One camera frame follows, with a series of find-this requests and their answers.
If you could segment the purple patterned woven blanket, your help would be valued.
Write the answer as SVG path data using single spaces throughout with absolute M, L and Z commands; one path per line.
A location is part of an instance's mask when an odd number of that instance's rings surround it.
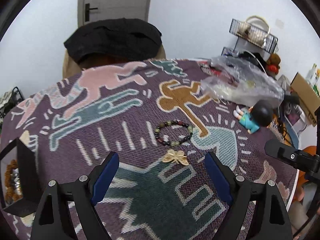
M 42 186 L 74 181 L 119 154 L 96 210 L 113 239 L 211 239 L 227 211 L 204 167 L 208 151 L 244 178 L 275 181 L 292 202 L 296 170 L 265 154 L 269 128 L 249 134 L 235 105 L 201 91 L 196 61 L 149 61 L 82 71 L 43 89 L 4 119 L 1 147 L 25 137 Z M 183 151 L 189 165 L 163 163 Z

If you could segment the gold butterfly hair clip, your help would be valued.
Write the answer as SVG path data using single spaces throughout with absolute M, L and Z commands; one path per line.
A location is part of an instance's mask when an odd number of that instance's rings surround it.
M 163 163 L 177 163 L 188 166 L 189 162 L 185 153 L 181 150 L 175 151 L 173 149 L 167 150 L 167 153 L 162 158 Z

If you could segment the black-haired doll figure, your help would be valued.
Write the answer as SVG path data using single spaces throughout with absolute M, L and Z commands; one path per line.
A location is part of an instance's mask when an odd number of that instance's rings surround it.
M 273 121 L 273 108 L 266 100 L 259 100 L 254 106 L 245 111 L 236 106 L 233 116 L 249 134 L 253 134 L 261 127 L 270 126 Z

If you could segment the black shoe rack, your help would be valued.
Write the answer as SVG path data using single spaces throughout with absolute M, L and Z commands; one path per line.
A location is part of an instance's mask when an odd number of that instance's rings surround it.
M 17 106 L 23 100 L 24 96 L 17 86 L 1 95 L 1 118 L 4 118 L 11 111 L 12 108 Z

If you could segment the beige chair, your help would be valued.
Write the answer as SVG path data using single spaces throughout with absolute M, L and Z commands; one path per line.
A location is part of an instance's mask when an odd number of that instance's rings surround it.
M 155 59 L 166 58 L 165 50 L 163 45 L 161 45 Z M 62 65 L 62 78 L 66 79 L 82 71 L 82 68 L 74 62 L 74 60 L 69 56 L 68 51 L 65 51 L 65 57 Z

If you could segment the clear plastic bag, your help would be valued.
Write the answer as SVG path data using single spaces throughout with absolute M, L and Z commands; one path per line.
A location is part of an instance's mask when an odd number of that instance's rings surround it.
M 201 89 L 214 99 L 247 107 L 266 100 L 273 108 L 284 100 L 281 86 L 247 60 L 218 56 L 199 66 L 208 75 L 201 80 Z

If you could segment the cardboard box on desk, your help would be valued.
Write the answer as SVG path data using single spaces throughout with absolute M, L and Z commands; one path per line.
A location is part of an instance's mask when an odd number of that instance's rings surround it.
M 297 72 L 293 78 L 291 88 L 298 94 L 300 106 L 311 125 L 313 127 L 317 126 L 317 116 L 315 113 L 319 108 L 319 97 L 316 95 L 315 91 L 299 72 Z

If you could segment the black jewelry box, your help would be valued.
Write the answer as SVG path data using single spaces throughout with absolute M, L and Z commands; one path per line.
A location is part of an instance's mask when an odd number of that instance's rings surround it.
M 36 211 L 41 196 L 35 154 L 16 138 L 1 151 L 1 208 L 25 217 Z

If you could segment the black jacket on chair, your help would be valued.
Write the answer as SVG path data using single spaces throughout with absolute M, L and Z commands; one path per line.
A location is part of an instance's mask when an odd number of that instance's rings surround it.
M 77 64 L 97 57 L 142 61 L 157 55 L 162 33 L 144 20 L 118 18 L 79 27 L 65 42 L 68 55 Z

